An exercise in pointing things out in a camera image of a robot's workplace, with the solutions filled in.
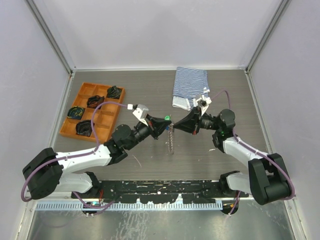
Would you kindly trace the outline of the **green key tag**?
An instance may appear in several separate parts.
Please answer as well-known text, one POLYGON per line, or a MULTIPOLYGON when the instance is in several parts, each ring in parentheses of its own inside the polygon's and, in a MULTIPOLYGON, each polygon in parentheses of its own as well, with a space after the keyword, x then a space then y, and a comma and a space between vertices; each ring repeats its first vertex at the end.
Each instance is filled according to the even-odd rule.
POLYGON ((164 119, 165 119, 166 121, 169 121, 169 120, 171 119, 171 117, 170 117, 169 115, 167 115, 167 116, 164 117, 164 119))

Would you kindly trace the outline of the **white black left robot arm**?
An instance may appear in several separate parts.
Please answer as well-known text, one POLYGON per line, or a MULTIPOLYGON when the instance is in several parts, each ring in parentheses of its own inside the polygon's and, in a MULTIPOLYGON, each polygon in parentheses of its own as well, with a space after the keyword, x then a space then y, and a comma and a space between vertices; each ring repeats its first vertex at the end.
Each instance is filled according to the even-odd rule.
POLYGON ((21 199, 29 201, 25 197, 26 190, 31 200, 43 199, 54 192, 97 197, 102 189, 101 183, 88 169, 121 162, 129 150, 147 137, 158 139, 171 123, 171 120, 150 118, 146 124, 139 122, 134 128, 121 124, 107 142, 90 149, 74 152, 54 152, 51 147, 43 149, 22 170, 25 182, 21 199))

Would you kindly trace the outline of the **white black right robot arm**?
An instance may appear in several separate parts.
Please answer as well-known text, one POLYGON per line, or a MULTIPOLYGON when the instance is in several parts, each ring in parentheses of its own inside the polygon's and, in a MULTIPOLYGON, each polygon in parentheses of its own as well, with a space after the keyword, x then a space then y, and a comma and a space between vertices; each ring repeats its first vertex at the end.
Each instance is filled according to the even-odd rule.
POLYGON ((260 205, 292 199, 295 189, 282 156, 259 151, 242 141, 235 133, 235 120, 235 113, 230 109, 223 109, 212 116, 195 107, 171 127, 192 135, 200 130, 212 130, 215 148, 247 167, 247 173, 235 170, 221 174, 219 191, 223 196, 231 197, 235 192, 243 192, 253 196, 260 205))

